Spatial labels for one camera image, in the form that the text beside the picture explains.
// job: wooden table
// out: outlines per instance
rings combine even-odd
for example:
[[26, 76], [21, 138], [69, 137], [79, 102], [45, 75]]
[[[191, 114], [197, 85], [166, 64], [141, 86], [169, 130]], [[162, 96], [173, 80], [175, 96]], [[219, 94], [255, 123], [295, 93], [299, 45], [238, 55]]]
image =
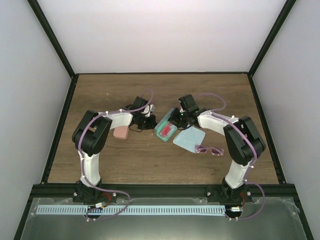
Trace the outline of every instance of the wooden table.
[[[245, 74], [84, 74], [80, 75], [49, 175], [50, 183], [74, 183], [80, 179], [80, 159], [72, 134], [88, 109], [113, 111], [133, 102], [145, 89], [152, 88], [156, 120], [186, 94], [213, 92], [222, 96], [226, 116], [250, 116], [266, 138], [254, 97]], [[213, 96], [197, 97], [199, 107], [217, 108], [221, 101]], [[225, 137], [204, 129], [203, 144], [222, 147], [224, 156], [194, 154], [169, 141], [156, 137], [153, 130], [129, 131], [126, 140], [113, 137], [110, 131], [100, 154], [99, 172], [103, 183], [112, 184], [220, 184], [231, 158]], [[277, 184], [269, 148], [261, 155], [248, 177], [260, 184]]]

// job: microfiber cloth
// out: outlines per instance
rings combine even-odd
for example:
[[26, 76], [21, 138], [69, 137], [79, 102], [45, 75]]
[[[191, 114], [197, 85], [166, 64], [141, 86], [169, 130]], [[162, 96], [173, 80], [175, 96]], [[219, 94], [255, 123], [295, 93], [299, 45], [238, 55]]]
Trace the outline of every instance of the microfiber cloth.
[[201, 145], [206, 133], [194, 126], [182, 130], [173, 140], [175, 145], [184, 148], [192, 153], [196, 153], [196, 145]]

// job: white perforated rail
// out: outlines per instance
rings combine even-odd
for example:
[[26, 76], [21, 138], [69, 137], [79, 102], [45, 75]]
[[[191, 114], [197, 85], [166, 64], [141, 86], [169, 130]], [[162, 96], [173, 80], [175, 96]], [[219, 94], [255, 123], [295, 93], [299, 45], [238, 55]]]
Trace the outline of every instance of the white perforated rail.
[[[103, 210], [95, 209], [89, 215], [113, 215], [123, 206], [109, 205]], [[37, 215], [84, 215], [88, 210], [87, 205], [38, 205]], [[221, 205], [130, 205], [120, 215], [197, 215], [197, 216], [224, 216], [226, 208]]]

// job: pink case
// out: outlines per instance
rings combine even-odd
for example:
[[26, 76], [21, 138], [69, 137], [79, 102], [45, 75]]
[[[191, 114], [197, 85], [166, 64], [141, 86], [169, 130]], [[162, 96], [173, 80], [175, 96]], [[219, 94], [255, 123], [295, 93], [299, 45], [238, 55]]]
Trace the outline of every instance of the pink case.
[[128, 126], [118, 126], [113, 131], [113, 136], [116, 139], [126, 139], [128, 136], [129, 127]]

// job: pink sunglasses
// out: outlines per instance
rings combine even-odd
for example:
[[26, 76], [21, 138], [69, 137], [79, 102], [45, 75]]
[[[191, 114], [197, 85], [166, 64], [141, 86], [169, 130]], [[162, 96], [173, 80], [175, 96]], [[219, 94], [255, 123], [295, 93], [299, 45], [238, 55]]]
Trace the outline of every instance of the pink sunglasses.
[[223, 156], [225, 153], [225, 150], [220, 147], [195, 145], [195, 152], [197, 154], [205, 154], [208, 150], [210, 150], [210, 153], [212, 155], [216, 155], [216, 156]]

